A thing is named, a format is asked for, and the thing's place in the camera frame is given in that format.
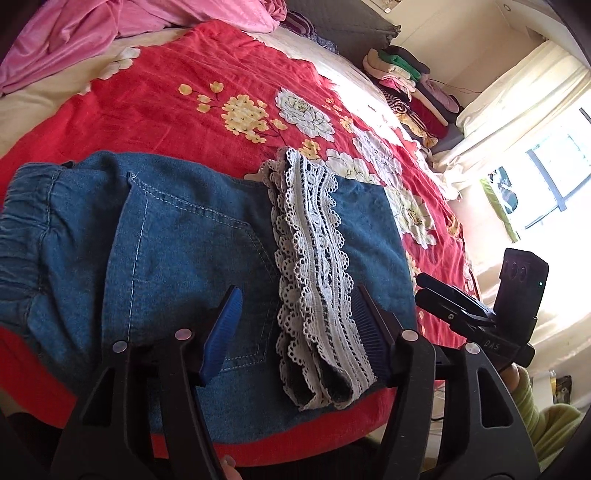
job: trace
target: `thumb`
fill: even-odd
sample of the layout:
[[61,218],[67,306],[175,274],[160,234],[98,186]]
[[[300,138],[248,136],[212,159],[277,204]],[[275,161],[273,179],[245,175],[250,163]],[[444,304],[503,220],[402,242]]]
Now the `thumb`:
[[234,468],[236,466],[236,462],[231,456],[226,455],[224,458],[222,458],[221,464],[222,470],[226,475],[227,480],[242,480],[241,475]]

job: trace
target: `blue denim garment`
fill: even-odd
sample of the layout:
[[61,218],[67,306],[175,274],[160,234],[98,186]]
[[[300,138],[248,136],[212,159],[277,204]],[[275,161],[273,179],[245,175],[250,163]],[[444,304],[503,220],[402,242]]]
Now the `blue denim garment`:
[[[349,273],[403,326],[416,328],[407,261],[384,190],[338,180],[332,196]],[[261,183],[148,154],[27,164],[0,218],[0,325],[26,339],[80,394],[103,348],[172,335],[237,285],[243,313],[222,372],[196,391],[215,442],[253,442],[330,411],[299,412],[282,390],[276,249]],[[152,426],[161,431],[150,396]]]

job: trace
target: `white lace ribbon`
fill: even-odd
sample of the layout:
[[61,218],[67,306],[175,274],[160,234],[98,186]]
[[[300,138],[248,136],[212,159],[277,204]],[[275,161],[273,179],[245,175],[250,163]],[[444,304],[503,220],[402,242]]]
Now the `white lace ribbon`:
[[351,318],[353,281],[330,196],[335,174],[293,148],[279,150],[259,174],[269,188],[281,273],[277,316],[280,374],[300,410],[345,408],[376,380]]

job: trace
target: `beige bed sheet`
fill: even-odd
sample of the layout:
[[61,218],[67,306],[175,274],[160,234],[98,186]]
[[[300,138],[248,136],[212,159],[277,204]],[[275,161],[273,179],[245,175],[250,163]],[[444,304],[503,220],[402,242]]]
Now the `beige bed sheet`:
[[[162,45],[179,38],[185,31],[185,28],[169,28],[156,33],[120,38],[112,43],[105,54],[81,61],[62,72],[0,98],[0,157],[3,157],[23,135],[54,115],[68,98],[78,94],[89,81],[97,78],[100,71],[112,62],[124,47]],[[398,127],[406,135],[380,90],[344,57],[335,55],[315,42],[284,28],[279,28],[271,34],[251,36],[269,47],[282,51],[292,59],[312,62],[318,73],[334,84],[334,90],[347,110],[361,118],[382,138],[393,143],[399,142],[391,127]],[[421,155],[418,163],[442,190],[443,186],[429,170]]]

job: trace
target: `silver screw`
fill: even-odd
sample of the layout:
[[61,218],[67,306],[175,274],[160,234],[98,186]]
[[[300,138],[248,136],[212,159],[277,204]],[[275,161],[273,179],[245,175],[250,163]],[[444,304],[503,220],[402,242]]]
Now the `silver screw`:
[[188,328],[181,328],[174,333],[174,337],[177,340],[189,340],[193,332]]
[[402,332],[402,338],[407,342],[416,342],[418,340],[418,333],[414,330],[405,330]]
[[468,342],[466,344],[466,352],[476,355],[477,353],[480,353],[480,347],[474,342]]
[[113,344],[113,351],[115,353],[122,353],[127,350],[127,342],[125,340],[119,340]]

